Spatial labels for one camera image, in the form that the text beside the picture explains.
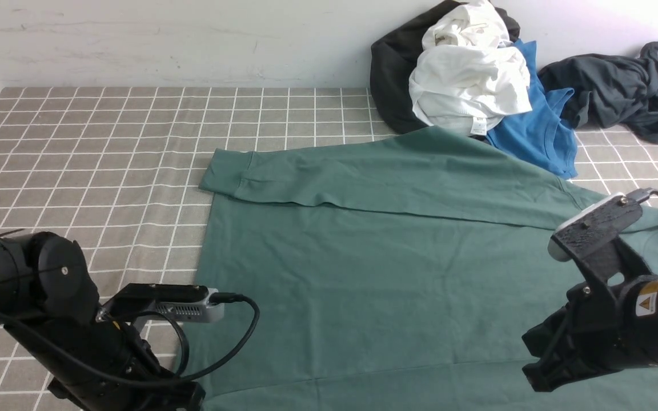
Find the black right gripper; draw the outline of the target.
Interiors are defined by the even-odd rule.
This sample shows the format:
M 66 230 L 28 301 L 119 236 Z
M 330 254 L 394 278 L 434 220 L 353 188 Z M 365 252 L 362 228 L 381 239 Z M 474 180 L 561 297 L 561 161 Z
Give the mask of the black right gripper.
M 569 301 L 522 336 L 537 361 L 522 367 L 536 392 L 626 369 L 653 368 L 658 362 L 639 340 L 635 325 L 638 291 L 657 276 L 639 276 L 608 287 L 613 300 L 594 294 L 588 284 L 568 292 Z

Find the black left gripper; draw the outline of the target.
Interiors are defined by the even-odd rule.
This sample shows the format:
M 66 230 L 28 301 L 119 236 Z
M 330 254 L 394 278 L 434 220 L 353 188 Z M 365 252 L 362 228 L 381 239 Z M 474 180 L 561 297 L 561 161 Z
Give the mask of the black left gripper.
M 204 390 L 195 382 L 166 388 L 136 388 L 94 374 L 135 381 L 175 379 L 147 351 L 130 325 L 80 326 L 63 319 L 34 320 L 15 339 L 52 375 L 47 389 L 83 410 L 198 410 Z

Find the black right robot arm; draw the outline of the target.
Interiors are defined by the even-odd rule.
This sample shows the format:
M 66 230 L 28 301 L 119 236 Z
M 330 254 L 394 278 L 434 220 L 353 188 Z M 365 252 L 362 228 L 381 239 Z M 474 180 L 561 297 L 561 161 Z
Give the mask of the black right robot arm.
M 534 391 L 658 368 L 658 277 L 640 276 L 600 291 L 582 283 L 567 297 L 561 309 L 522 337 L 537 359 L 523 367 Z

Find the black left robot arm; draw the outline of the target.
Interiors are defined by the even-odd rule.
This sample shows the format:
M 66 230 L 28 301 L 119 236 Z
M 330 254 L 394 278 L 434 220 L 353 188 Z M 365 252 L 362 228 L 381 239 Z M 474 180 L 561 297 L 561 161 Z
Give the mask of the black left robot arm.
M 52 374 L 50 393 L 83 410 L 198 410 L 204 390 L 162 367 L 139 333 L 159 318 L 157 304 L 206 295 L 132 283 L 101 304 L 77 242 L 52 232 L 0 237 L 0 325 Z

